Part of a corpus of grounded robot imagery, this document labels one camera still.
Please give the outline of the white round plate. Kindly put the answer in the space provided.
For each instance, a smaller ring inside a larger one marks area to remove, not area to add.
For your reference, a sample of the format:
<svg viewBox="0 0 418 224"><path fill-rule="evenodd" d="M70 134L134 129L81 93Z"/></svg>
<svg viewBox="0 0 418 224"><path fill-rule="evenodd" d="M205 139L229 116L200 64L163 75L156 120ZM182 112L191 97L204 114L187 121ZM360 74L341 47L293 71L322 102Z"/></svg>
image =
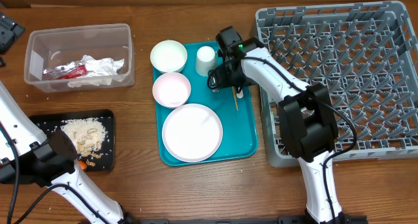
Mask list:
<svg viewBox="0 0 418 224"><path fill-rule="evenodd" d="M223 140L223 126L217 114L202 104L185 104L174 109L162 127L165 149L176 159L197 163L211 157Z"/></svg>

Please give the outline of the white bowl with rice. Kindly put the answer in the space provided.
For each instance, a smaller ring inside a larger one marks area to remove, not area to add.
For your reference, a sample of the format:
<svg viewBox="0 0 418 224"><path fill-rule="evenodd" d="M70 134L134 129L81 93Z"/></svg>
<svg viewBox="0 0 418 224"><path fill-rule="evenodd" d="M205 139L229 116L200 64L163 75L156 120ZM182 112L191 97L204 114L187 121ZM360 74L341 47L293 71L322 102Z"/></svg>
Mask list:
<svg viewBox="0 0 418 224"><path fill-rule="evenodd" d="M185 46L175 40L164 40L157 43L150 53L152 66L163 74L182 72L187 58Z"/></svg>

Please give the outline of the white paper cup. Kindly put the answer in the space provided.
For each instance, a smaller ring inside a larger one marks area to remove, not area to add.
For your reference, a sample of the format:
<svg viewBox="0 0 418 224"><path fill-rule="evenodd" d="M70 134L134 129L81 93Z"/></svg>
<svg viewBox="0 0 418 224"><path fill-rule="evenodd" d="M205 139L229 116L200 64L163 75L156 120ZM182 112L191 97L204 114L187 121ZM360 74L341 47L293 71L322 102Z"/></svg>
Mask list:
<svg viewBox="0 0 418 224"><path fill-rule="evenodd" d="M208 72L216 67L216 53L210 46L203 46L197 50L195 70L201 76L208 76Z"/></svg>

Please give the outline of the wooden chopstick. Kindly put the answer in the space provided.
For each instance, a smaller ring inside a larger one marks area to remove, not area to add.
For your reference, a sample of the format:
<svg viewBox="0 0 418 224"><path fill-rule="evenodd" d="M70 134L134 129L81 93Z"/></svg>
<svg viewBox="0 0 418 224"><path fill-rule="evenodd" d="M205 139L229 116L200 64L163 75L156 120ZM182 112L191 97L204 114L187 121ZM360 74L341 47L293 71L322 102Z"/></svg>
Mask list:
<svg viewBox="0 0 418 224"><path fill-rule="evenodd" d="M235 104L235 107L236 107L236 111L239 111L236 89L235 89L234 86L232 86L231 88L232 88L232 91L233 91L233 98L234 98L234 104Z"/></svg>

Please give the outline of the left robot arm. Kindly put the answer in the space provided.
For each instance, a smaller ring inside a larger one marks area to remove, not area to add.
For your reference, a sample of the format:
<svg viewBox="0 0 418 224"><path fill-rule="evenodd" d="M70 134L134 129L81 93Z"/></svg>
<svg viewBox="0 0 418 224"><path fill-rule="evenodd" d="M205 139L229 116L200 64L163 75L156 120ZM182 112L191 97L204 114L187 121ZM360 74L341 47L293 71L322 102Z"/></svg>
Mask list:
<svg viewBox="0 0 418 224"><path fill-rule="evenodd" d="M107 197L82 170L76 148L62 131L46 136L1 86L1 183L14 186L7 223L11 223L21 184L36 183L46 196L54 191L90 223L134 223L120 204Z"/></svg>

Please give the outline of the white bowl with peanuts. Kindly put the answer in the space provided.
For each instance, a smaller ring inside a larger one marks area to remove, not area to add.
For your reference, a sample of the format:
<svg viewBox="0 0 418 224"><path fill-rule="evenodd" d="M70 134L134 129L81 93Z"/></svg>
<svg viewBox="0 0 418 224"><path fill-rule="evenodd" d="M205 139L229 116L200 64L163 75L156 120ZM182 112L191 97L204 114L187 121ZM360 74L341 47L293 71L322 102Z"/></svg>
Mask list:
<svg viewBox="0 0 418 224"><path fill-rule="evenodd" d="M191 95L189 80L178 72L162 74L153 83L154 100L166 108L177 108L185 104Z"/></svg>

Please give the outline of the red snack wrapper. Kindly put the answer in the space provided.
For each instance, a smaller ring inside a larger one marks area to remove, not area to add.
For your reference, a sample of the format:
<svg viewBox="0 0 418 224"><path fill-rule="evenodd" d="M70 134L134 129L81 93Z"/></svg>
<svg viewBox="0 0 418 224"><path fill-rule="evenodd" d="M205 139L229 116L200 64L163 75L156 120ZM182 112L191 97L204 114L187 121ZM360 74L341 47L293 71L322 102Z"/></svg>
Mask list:
<svg viewBox="0 0 418 224"><path fill-rule="evenodd" d="M50 69L44 69L42 77L45 80L73 79L85 76L88 73L82 61L72 61Z"/></svg>

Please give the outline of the white tissue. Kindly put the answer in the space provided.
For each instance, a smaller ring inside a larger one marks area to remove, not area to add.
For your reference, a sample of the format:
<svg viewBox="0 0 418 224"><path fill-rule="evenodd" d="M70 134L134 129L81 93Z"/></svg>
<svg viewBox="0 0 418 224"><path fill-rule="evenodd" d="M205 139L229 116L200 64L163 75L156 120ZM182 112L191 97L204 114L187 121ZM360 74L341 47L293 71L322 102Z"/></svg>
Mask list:
<svg viewBox="0 0 418 224"><path fill-rule="evenodd" d="M118 76L118 71L125 65L125 60L113 60L110 57L103 59L94 59L91 56L84 55L81 59L82 64L85 65L87 74L80 76L80 78L87 78L88 80L78 80L68 82L70 88L79 88L85 85L109 86L113 80L121 82L124 77Z"/></svg>

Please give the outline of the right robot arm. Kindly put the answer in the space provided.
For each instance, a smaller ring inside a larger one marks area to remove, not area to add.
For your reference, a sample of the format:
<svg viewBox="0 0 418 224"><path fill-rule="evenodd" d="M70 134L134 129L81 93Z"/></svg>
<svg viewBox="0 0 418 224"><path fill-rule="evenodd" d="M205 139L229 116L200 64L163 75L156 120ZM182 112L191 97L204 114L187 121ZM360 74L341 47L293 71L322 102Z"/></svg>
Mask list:
<svg viewBox="0 0 418 224"><path fill-rule="evenodd" d="M258 84L278 105L280 136L298 160L307 193L306 223L345 223L336 197L332 158L338 129L323 84L309 85L282 67L257 38L243 40L234 27L216 35L223 63L209 71L212 91Z"/></svg>

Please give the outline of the white plastic fork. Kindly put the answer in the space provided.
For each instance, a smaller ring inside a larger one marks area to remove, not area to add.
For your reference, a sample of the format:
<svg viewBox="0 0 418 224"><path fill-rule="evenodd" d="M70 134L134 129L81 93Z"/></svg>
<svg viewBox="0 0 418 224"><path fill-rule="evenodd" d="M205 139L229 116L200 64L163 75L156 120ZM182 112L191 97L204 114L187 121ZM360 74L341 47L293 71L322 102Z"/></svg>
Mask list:
<svg viewBox="0 0 418 224"><path fill-rule="evenodd" d="M244 92L241 90L239 93L236 94L236 96L241 99L244 96Z"/></svg>

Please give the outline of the orange carrot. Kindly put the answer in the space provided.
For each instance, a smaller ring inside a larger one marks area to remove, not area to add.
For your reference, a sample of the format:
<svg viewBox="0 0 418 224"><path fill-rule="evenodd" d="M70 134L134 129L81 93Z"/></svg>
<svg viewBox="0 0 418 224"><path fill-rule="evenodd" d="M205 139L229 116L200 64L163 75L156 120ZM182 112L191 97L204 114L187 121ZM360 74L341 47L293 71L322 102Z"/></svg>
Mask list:
<svg viewBox="0 0 418 224"><path fill-rule="evenodd" d="M80 168L82 170L86 170L87 169L87 165L85 164L85 162L83 161L78 161L78 164L80 165Z"/></svg>

